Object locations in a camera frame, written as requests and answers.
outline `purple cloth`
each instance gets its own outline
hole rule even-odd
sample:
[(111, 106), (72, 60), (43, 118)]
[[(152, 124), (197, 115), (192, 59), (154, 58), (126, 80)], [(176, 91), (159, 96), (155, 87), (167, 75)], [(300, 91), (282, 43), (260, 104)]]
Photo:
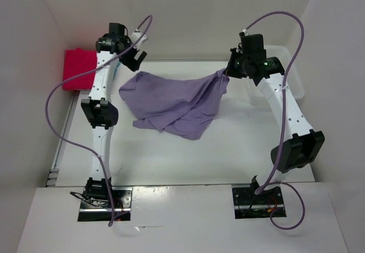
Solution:
[(218, 113), (227, 92), (229, 78), (223, 71), (193, 80), (138, 72), (119, 89), (119, 95), (138, 119), (133, 126), (196, 140)]

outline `red fabric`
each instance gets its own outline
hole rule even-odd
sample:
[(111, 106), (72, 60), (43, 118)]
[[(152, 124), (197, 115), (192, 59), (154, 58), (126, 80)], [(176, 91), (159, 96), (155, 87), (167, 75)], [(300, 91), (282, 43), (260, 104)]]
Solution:
[[(85, 51), (80, 48), (66, 50), (63, 65), (63, 81), (75, 75), (82, 74), (96, 68), (96, 51)], [(76, 78), (64, 83), (62, 88), (66, 91), (91, 89), (95, 73)]]

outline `white table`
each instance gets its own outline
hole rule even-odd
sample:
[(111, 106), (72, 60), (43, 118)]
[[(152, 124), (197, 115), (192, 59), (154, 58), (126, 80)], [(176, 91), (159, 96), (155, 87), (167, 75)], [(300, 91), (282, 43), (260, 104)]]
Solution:
[[(265, 219), (234, 219), (230, 185), (134, 187), (130, 222), (77, 222), (80, 202), (69, 191), (37, 189), (18, 253), (79, 252), (347, 252), (326, 187), (296, 183), (306, 204), (303, 223), (291, 231)], [(282, 187), (287, 218), (301, 217), (295, 193)]]
[[(196, 79), (226, 67), (226, 62), (145, 62), (141, 70), (171, 79)], [(112, 103), (119, 110), (110, 149), (113, 185), (192, 185), (249, 183), (273, 165), (270, 151), (279, 143), (279, 126), (270, 110), (248, 103), (246, 83), (231, 79), (218, 116), (197, 141), (169, 133), (137, 129), (118, 89), (135, 73), (121, 66), (112, 87)], [(92, 147), (91, 126), (80, 101), (67, 127), (68, 139)], [(91, 153), (62, 144), (56, 186), (84, 186)], [(287, 181), (313, 182), (311, 167), (292, 170)]]

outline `robotic arm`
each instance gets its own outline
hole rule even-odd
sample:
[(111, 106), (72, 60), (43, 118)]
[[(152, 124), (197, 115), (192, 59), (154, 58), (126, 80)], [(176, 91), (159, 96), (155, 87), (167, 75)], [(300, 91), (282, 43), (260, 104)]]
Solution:
[[(114, 58), (116, 55), (130, 47), (137, 41), (142, 33), (136, 30), (131, 37), (125, 34), (126, 27), (118, 23), (109, 24), (109, 33), (96, 42), (97, 67)], [(123, 55), (119, 61), (131, 71), (137, 71), (147, 53), (140, 51), (140, 46), (147, 40), (142, 39)], [(92, 90), (87, 99), (81, 102), (87, 120), (92, 126), (93, 150), (101, 156), (107, 173), (107, 180), (102, 171), (102, 166), (97, 156), (92, 158), (90, 177), (85, 187), (85, 196), (89, 199), (97, 199), (98, 202), (109, 201), (106, 182), (111, 185), (109, 167), (110, 139), (113, 126), (118, 122), (118, 110), (111, 104), (111, 85), (117, 62), (114, 60), (109, 65), (98, 70), (95, 74)]]
[[(253, 79), (268, 100), (279, 125), (282, 124), (283, 95), (282, 84), (284, 68), (278, 58), (267, 58), (261, 34), (245, 35), (240, 33), (241, 43), (231, 49), (231, 57), (225, 74), (231, 77)], [(291, 169), (302, 168), (314, 161), (325, 137), (321, 131), (315, 132), (305, 119), (289, 87), (286, 91), (286, 119), (284, 143), (278, 168), (272, 182), (283, 181)], [(278, 146), (271, 151), (274, 163)], [(253, 178), (254, 188), (262, 186), (271, 171), (263, 172)]]

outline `crumpled fabric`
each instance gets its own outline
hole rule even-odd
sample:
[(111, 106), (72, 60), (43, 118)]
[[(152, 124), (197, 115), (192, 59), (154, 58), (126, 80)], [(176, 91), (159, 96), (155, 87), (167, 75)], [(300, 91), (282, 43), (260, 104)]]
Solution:
[(196, 140), (213, 121), (227, 93), (229, 78), (223, 72), (173, 80), (141, 71), (119, 89), (119, 95), (137, 118), (133, 126)]

